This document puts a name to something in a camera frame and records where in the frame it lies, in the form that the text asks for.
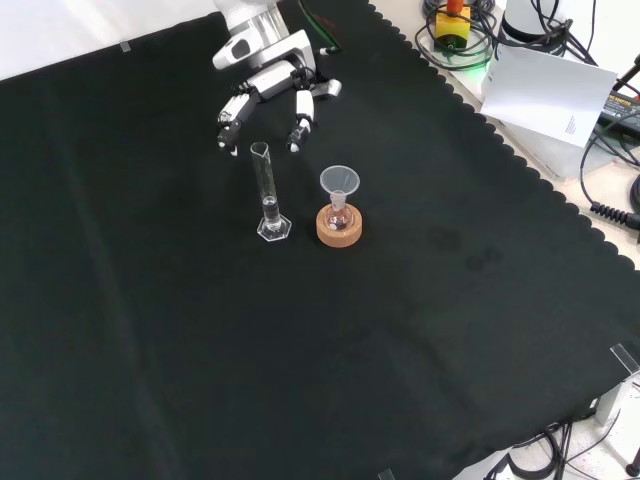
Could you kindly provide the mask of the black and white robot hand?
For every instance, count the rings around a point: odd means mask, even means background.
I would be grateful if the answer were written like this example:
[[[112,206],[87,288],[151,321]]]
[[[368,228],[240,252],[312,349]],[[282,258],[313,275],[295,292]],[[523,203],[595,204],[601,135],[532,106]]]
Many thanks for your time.
[[[305,31],[299,30],[267,45],[256,29],[234,35],[212,59],[224,70],[245,62],[253,74],[237,85],[234,95],[217,117],[217,143],[237,154],[237,138],[256,106],[288,90],[296,92],[296,124],[288,136],[287,148],[295,153],[306,142],[315,125],[315,101],[339,96],[342,83],[318,72],[316,59],[333,54],[333,48],[315,51]]]

